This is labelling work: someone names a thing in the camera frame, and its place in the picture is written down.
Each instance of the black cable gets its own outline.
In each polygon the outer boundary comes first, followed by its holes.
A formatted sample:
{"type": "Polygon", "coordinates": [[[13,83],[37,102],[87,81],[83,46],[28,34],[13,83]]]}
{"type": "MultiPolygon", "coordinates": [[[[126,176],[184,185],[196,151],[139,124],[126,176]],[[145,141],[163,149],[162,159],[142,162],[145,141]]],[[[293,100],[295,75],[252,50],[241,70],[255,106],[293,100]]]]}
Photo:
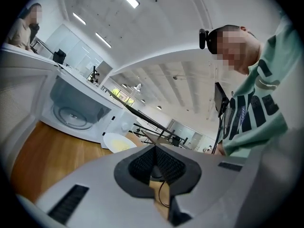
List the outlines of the black cable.
{"type": "Polygon", "coordinates": [[[161,193],[161,189],[162,189],[162,186],[165,184],[165,181],[162,182],[161,184],[161,187],[160,189],[158,190],[158,199],[160,200],[161,204],[167,208],[169,208],[169,204],[164,204],[162,201],[161,201],[161,197],[160,197],[160,193],[161,193]]]}
{"type": "Polygon", "coordinates": [[[220,136],[220,129],[221,129],[221,127],[222,127],[222,119],[221,119],[221,117],[219,117],[218,135],[217,135],[217,138],[216,138],[216,140],[215,140],[214,147],[213,147],[213,149],[212,149],[211,154],[214,154],[214,152],[215,152],[215,150],[216,150],[216,148],[217,148],[217,144],[218,144],[218,141],[219,141],[219,136],[220,136]]]}

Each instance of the vent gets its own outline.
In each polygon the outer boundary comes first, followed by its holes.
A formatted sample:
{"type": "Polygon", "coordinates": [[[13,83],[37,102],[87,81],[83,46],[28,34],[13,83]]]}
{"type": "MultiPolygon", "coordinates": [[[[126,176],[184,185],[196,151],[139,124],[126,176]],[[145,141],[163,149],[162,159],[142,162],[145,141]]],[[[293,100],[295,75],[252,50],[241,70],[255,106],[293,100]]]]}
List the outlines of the vent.
{"type": "Polygon", "coordinates": [[[88,190],[88,187],[75,185],[48,213],[48,215],[65,225],[88,190]]]}
{"type": "Polygon", "coordinates": [[[220,164],[218,164],[218,166],[229,169],[229,170],[233,170],[233,171],[241,171],[241,169],[243,167],[241,165],[236,165],[236,164],[227,163],[227,162],[221,162],[220,164]]]}

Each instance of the person in background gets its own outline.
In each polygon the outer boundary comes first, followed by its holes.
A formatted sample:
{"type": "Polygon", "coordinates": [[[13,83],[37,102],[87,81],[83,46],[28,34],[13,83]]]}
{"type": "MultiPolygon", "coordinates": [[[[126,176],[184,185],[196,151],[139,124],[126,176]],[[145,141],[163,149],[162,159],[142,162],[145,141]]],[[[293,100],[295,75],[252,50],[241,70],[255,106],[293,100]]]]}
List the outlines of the person in background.
{"type": "Polygon", "coordinates": [[[27,10],[23,19],[19,18],[15,21],[5,42],[21,49],[32,51],[30,49],[30,24],[38,24],[42,15],[42,7],[39,3],[34,3],[27,10]]]}
{"type": "Polygon", "coordinates": [[[211,150],[212,150],[212,146],[209,145],[209,147],[206,148],[206,149],[204,150],[204,153],[205,153],[205,152],[206,152],[206,153],[211,153],[211,150]]]}

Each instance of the window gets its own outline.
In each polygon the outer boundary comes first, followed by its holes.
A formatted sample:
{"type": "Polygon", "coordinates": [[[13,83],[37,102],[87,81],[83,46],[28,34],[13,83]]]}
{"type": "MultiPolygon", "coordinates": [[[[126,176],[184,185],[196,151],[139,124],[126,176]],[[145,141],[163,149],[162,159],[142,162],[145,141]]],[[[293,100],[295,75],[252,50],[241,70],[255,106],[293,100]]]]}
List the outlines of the window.
{"type": "Polygon", "coordinates": [[[132,106],[135,100],[133,100],[131,97],[129,97],[125,92],[121,91],[120,89],[113,89],[112,94],[117,96],[119,99],[121,99],[123,102],[127,103],[129,106],[132,106]]]}

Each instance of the office chair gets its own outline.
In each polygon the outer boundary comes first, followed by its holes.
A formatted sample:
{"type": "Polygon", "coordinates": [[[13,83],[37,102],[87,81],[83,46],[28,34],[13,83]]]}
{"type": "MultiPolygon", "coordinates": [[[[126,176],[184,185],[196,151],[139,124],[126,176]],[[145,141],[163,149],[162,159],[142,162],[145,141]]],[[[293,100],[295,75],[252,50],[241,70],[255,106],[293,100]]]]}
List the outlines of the office chair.
{"type": "Polygon", "coordinates": [[[180,137],[179,136],[174,136],[172,137],[172,145],[173,146],[176,146],[176,147],[179,147],[180,145],[180,137]]]}

